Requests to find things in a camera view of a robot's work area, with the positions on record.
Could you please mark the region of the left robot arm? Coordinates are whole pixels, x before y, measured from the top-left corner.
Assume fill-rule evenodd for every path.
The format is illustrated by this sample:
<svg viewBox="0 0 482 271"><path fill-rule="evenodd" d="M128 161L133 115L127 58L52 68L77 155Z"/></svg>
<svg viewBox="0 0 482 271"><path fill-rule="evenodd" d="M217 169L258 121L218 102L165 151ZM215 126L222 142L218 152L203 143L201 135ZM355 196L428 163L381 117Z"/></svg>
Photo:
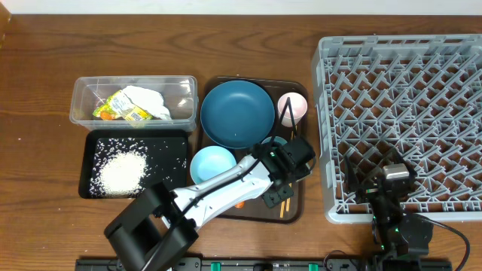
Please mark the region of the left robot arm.
<svg viewBox="0 0 482 271"><path fill-rule="evenodd" d="M189 187L162 183L140 193L106 228L105 237L126 270L167 270L195 243L198 230L236 204L263 197L274 207L292 195L289 185L311 173L316 154L294 139L259 145L233 168Z"/></svg>

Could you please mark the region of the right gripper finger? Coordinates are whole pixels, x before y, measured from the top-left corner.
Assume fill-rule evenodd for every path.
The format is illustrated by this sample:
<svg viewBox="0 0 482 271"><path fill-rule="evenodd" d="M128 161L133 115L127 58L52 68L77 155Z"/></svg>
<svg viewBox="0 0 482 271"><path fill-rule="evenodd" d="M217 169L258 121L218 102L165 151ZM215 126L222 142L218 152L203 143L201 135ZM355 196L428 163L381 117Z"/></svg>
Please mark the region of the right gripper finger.
<svg viewBox="0 0 482 271"><path fill-rule="evenodd" d="M397 164L397 163L403 163L406 165L406 167L408 168L409 172L410 172L410 176L409 177L416 177L416 171L411 167L411 165L409 163L407 163L403 158L402 156L399 154L399 152L397 150L394 150L393 151L393 157L394 157L394 163L393 164Z"/></svg>
<svg viewBox="0 0 482 271"><path fill-rule="evenodd" d="M358 189L358 178L348 156L343 157L345 182L350 193Z"/></svg>

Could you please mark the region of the light blue rice bowl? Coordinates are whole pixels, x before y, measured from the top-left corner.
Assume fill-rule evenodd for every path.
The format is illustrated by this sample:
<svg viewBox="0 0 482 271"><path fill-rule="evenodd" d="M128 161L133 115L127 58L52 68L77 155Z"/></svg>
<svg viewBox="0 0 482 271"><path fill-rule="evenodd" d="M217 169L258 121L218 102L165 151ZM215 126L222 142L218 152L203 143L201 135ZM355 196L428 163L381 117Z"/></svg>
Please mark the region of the light blue rice bowl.
<svg viewBox="0 0 482 271"><path fill-rule="evenodd" d="M200 184L236 165L235 156L228 149L209 146L198 151L190 164L190 174L195 184Z"/></svg>

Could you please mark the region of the white napkin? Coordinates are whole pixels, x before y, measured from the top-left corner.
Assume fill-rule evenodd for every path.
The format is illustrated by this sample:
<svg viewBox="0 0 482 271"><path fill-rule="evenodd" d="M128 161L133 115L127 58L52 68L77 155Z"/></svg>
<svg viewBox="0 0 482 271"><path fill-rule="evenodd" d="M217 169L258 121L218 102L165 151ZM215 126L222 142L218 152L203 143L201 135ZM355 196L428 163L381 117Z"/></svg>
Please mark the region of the white napkin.
<svg viewBox="0 0 482 271"><path fill-rule="evenodd" d="M171 120L169 109L164 105L163 96L154 90L143 87L127 86L122 89L131 102L161 120Z"/></svg>

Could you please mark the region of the orange carrot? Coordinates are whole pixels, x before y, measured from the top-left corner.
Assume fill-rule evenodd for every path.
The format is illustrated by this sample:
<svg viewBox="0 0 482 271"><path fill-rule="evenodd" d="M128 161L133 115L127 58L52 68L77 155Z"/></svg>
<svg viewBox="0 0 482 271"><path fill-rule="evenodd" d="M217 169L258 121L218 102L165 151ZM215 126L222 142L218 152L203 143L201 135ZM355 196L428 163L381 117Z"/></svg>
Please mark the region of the orange carrot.
<svg viewBox="0 0 482 271"><path fill-rule="evenodd" d="M237 209L242 209L244 207L245 203L244 202L239 202L235 205L235 208Z"/></svg>

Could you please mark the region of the yellow green snack wrapper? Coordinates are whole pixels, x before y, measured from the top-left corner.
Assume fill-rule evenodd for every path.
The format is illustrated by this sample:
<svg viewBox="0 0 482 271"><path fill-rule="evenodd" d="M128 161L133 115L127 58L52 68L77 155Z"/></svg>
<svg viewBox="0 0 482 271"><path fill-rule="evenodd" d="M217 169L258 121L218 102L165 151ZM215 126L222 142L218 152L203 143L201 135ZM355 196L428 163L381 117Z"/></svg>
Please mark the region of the yellow green snack wrapper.
<svg viewBox="0 0 482 271"><path fill-rule="evenodd" d="M123 118L128 121L151 120L153 116L135 105L123 90L118 90L109 96L105 103L93 112L94 117L102 120L117 120Z"/></svg>

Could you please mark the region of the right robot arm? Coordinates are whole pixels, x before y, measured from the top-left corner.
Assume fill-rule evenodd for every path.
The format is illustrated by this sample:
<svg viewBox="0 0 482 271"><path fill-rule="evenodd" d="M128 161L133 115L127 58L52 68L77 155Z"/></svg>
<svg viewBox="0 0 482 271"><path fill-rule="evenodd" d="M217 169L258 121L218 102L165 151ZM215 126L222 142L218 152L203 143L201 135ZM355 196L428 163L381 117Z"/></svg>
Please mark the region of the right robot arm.
<svg viewBox="0 0 482 271"><path fill-rule="evenodd" d="M359 181L349 157L343 158L345 181L355 202L372 209L372 234L381 251L359 264L361 270L421 270L420 257L429 253L433 225L401 209L417 177L412 166L394 152L394 163L370 181Z"/></svg>

